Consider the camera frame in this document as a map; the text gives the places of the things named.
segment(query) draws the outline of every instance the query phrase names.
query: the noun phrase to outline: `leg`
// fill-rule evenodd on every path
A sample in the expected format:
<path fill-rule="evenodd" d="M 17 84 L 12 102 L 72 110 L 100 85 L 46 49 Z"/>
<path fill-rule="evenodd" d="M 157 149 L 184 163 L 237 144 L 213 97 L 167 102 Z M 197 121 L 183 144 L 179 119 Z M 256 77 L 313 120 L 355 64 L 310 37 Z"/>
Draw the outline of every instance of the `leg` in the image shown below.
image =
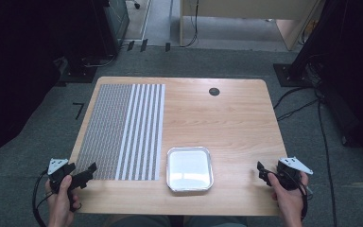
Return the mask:
<path fill-rule="evenodd" d="M 235 216 L 192 216 L 187 227 L 246 227 L 246 217 Z"/>
<path fill-rule="evenodd" d="M 171 227 L 167 216 L 135 215 L 122 218 L 111 227 Z"/>

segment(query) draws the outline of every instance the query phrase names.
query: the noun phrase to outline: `hand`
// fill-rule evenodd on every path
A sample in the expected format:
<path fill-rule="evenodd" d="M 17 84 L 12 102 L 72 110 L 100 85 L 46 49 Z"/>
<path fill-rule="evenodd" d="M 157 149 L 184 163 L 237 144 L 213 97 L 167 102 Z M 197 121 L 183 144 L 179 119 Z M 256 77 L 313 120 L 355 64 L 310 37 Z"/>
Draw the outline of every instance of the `hand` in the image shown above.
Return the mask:
<path fill-rule="evenodd" d="M 74 213 L 71 212 L 69 198 L 67 197 L 67 189 L 72 182 L 72 177 L 67 175 L 60 183 L 60 190 L 58 195 L 53 194 L 48 198 L 49 207 L 49 226 L 63 227 L 70 226 L 73 222 Z M 49 185 L 49 180 L 45 183 L 46 193 L 51 192 L 51 187 Z M 78 200 L 77 195 L 73 195 L 73 200 L 75 201 L 72 206 L 75 209 L 80 208 L 81 203 Z"/>
<path fill-rule="evenodd" d="M 302 184 L 308 185 L 308 176 L 300 172 L 302 176 Z M 272 198 L 278 202 L 280 209 L 280 216 L 285 223 L 286 227 L 296 227 L 302 225 L 302 209 L 303 209 L 303 195 L 299 188 L 287 191 L 279 183 L 279 180 L 273 173 L 268 174 L 270 184 L 274 189 Z"/>

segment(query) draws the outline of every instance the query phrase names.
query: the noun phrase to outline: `finger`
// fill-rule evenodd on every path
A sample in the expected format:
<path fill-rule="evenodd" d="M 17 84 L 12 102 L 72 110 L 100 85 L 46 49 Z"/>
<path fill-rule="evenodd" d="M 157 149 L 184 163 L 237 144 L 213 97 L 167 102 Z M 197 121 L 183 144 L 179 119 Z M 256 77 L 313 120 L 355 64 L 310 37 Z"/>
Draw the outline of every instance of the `finger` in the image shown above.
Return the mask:
<path fill-rule="evenodd" d="M 52 191 L 52 190 L 51 190 L 51 185 L 49 185 L 49 179 L 48 179 L 45 182 L 45 192 L 48 193 L 50 191 Z"/>
<path fill-rule="evenodd" d="M 283 192 L 283 188 L 282 188 L 281 184 L 279 183 L 278 178 L 273 173 L 268 174 L 268 179 L 277 194 Z"/>
<path fill-rule="evenodd" d="M 74 203 L 72 204 L 72 206 L 74 207 L 74 208 L 79 208 L 80 207 L 80 204 L 81 204 L 81 202 L 79 201 L 79 199 L 78 199 L 78 195 L 73 195 L 73 201 L 74 201 Z"/>
<path fill-rule="evenodd" d="M 52 188 L 51 188 L 51 185 L 49 184 L 49 179 L 45 182 L 45 193 L 47 196 L 49 196 L 48 193 L 52 193 Z M 55 197 L 56 197 L 56 195 L 51 195 L 48 198 L 48 206 L 51 206 L 54 204 Z"/>
<path fill-rule="evenodd" d="M 59 200 L 64 200 L 67 198 L 67 189 L 69 188 L 70 183 L 72 183 L 72 177 L 70 175 L 67 175 L 63 178 L 63 180 L 61 180 L 60 190 L 58 193 Z"/>
<path fill-rule="evenodd" d="M 302 176 L 302 184 L 304 184 L 305 186 L 308 185 L 309 180 L 308 180 L 308 175 L 306 175 L 304 172 L 300 171 L 300 175 Z"/>
<path fill-rule="evenodd" d="M 278 194 L 276 194 L 275 192 L 272 193 L 271 197 L 274 201 L 278 200 Z"/>

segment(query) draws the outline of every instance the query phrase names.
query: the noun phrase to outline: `black and white striped pattern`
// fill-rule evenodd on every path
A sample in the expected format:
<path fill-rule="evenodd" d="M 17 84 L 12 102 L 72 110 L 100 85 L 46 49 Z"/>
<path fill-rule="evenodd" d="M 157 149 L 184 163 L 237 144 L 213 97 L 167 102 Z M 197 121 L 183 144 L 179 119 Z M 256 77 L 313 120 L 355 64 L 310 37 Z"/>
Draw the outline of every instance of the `black and white striped pattern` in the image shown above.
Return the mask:
<path fill-rule="evenodd" d="M 97 180 L 158 180 L 164 84 L 103 84 L 77 172 L 96 162 Z"/>

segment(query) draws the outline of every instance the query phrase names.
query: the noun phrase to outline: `white plastic container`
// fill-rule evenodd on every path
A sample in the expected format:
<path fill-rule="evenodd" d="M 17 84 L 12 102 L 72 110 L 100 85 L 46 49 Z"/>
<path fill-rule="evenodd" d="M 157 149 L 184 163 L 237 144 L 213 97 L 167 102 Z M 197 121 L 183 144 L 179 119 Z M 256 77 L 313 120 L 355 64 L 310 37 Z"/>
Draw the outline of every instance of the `white plastic container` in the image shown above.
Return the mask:
<path fill-rule="evenodd" d="M 214 183 L 208 149 L 170 149 L 167 153 L 166 181 L 174 192 L 208 190 Z"/>

